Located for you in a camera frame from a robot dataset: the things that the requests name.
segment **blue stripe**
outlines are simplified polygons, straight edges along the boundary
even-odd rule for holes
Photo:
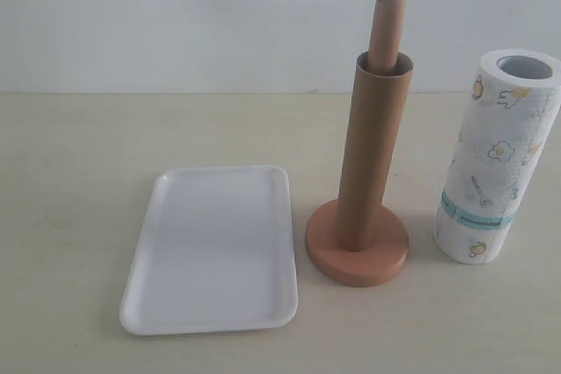
[[[442,192],[442,199],[440,203],[444,212],[446,212],[446,214],[454,221],[464,225],[465,227],[476,229],[478,231],[494,231],[496,229],[506,228],[515,218],[514,215],[492,218],[471,214],[466,210],[459,208],[453,201],[451,201],[446,192]]]

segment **white tray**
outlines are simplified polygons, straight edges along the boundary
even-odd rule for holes
[[[287,174],[176,169],[156,181],[124,290],[134,335],[276,328],[298,303]]]

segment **beige table surface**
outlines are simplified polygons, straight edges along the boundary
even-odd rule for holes
[[[408,264],[355,289],[303,247],[311,212],[337,194],[348,95],[0,96],[0,372],[559,372],[560,124],[500,256],[459,265],[431,225],[466,99],[409,96],[385,197],[409,228]],[[118,308],[155,178],[244,164],[288,172],[296,317],[260,332],[127,334]]]

